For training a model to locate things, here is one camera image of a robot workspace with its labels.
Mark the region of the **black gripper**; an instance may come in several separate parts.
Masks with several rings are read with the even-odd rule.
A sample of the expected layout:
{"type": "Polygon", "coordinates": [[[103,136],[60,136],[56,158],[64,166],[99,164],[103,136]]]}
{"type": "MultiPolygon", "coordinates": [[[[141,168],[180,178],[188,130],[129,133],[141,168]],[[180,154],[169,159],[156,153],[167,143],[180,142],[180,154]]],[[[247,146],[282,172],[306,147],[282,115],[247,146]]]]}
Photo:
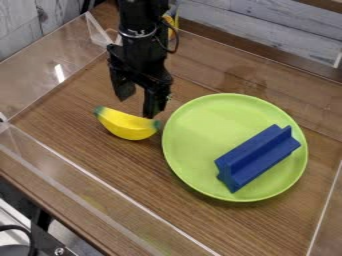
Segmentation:
{"type": "Polygon", "coordinates": [[[172,77],[165,69],[168,32],[155,31],[147,36],[119,32],[113,44],[107,46],[109,76],[115,95],[127,100],[144,89],[143,116],[152,119],[164,111],[171,94],[172,77]]]}

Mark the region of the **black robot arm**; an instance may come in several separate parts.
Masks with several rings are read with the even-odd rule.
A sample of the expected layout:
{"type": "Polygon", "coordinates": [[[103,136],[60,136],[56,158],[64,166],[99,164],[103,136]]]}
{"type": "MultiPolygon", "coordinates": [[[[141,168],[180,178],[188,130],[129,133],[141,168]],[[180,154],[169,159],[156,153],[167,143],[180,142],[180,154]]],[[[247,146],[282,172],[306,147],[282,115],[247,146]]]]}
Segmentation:
{"type": "Polygon", "coordinates": [[[140,86],[143,116],[153,118],[165,109],[173,82],[164,61],[179,46],[175,42],[175,47],[168,47],[168,31],[175,31],[163,17],[169,9],[168,0],[116,0],[116,5],[121,43],[107,45],[112,87],[124,101],[140,86]]]}

